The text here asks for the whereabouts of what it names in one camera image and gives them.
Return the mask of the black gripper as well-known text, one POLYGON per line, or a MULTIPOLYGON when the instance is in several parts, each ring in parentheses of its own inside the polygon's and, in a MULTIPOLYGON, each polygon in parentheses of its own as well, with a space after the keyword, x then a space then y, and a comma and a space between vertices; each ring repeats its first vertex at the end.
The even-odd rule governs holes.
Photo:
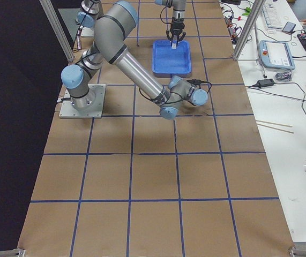
POLYGON ((170 23, 170 29, 166 31, 167 39, 172 46, 173 39, 176 37, 177 45, 179 42, 183 41, 184 37, 186 36, 186 32, 184 32, 185 24, 182 21, 172 21, 170 23))

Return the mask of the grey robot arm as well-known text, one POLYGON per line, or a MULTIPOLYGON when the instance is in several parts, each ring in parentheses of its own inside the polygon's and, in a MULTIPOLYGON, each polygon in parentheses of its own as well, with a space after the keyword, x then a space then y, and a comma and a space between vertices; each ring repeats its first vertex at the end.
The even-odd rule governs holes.
POLYGON ((90 84, 90 80, 102 66, 102 61, 116 65, 140 90, 145 98, 160 108, 165 119, 174 119, 182 101, 192 105, 204 105, 208 93, 195 82, 173 76, 168 86, 161 85, 155 77, 135 59, 124 41, 138 24, 138 14, 127 1, 117 1, 103 14, 100 1, 83 1, 83 7, 90 10, 79 21, 86 18, 94 27, 94 41, 84 51, 79 61, 65 67, 61 80, 70 95, 70 102, 61 106, 60 116, 68 111, 68 118, 101 118, 106 86, 90 84))
POLYGON ((156 5, 163 6, 163 9, 160 12, 160 20, 169 26, 169 29, 166 30, 166 36, 168 41, 170 42, 170 46, 172 49, 176 49, 178 44, 184 39, 186 32, 185 24, 184 24, 184 15, 186 9, 186 1, 184 0, 155 0, 154 3, 156 5), (171 21, 164 21, 162 19, 162 13, 164 9, 172 8, 173 13, 171 17, 171 21))

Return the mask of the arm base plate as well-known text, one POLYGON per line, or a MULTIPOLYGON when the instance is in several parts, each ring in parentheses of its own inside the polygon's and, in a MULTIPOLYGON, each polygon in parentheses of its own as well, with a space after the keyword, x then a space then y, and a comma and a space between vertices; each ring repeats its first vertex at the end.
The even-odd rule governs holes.
MULTIPOLYGON (((71 37, 73 39, 75 39, 77 37, 78 29, 79 29, 79 26, 77 25, 76 26, 76 32, 75 32, 74 35, 72 34, 73 30, 70 30, 70 34, 71 34, 71 37)), ((81 35, 81 37, 93 37, 94 36, 94 30, 93 30, 93 28, 82 27, 82 31, 81 31, 80 35, 81 35)))
POLYGON ((72 98, 65 90, 59 111, 60 118, 102 118, 106 84, 88 84, 89 92, 82 98, 72 98))

